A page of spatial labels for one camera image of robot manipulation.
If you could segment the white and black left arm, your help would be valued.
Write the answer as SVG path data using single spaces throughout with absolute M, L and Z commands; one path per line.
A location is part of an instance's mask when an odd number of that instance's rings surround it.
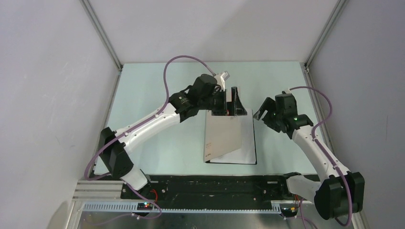
M 150 179 L 130 159 L 135 149 L 168 127 L 205 112 L 203 162 L 246 164 L 257 162 L 252 110 L 244 108 L 239 89 L 226 90 L 227 72 L 202 74 L 193 84 L 172 94 L 155 112 L 126 127 L 102 130 L 100 159 L 108 173 L 132 188 L 138 198 L 151 192 Z

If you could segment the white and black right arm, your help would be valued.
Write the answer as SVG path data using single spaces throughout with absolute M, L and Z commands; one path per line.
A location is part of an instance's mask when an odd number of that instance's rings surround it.
M 312 202 L 325 219 L 350 216 L 363 209 L 365 179 L 341 163 L 313 131 L 314 124 L 305 114 L 298 114 L 293 94 L 278 94 L 262 103 L 254 118 L 270 129 L 286 134 L 306 155 L 319 180 L 313 181 L 298 172 L 284 174 L 278 185 L 283 199 L 298 195 Z

